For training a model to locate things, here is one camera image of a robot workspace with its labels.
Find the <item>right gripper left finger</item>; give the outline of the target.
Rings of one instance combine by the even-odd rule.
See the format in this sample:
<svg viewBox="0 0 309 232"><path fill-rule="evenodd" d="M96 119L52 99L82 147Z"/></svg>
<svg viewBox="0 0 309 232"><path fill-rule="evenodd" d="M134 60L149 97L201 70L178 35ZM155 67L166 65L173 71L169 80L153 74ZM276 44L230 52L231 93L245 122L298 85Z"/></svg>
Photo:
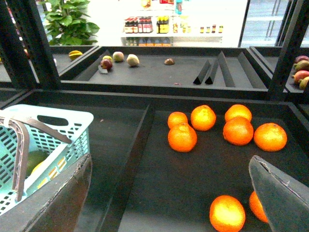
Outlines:
<svg viewBox="0 0 309 232"><path fill-rule="evenodd" d="M88 195L92 158L85 154L0 217L2 232L72 232Z"/></svg>

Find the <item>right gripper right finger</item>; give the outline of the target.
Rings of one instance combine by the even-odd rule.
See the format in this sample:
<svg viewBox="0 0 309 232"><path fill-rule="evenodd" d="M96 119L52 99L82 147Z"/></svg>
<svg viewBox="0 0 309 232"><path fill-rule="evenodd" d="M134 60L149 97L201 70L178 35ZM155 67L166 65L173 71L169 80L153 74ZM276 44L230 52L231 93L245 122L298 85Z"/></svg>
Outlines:
<svg viewBox="0 0 309 232"><path fill-rule="evenodd" d="M273 232L309 230L309 188L259 156L249 174Z"/></svg>

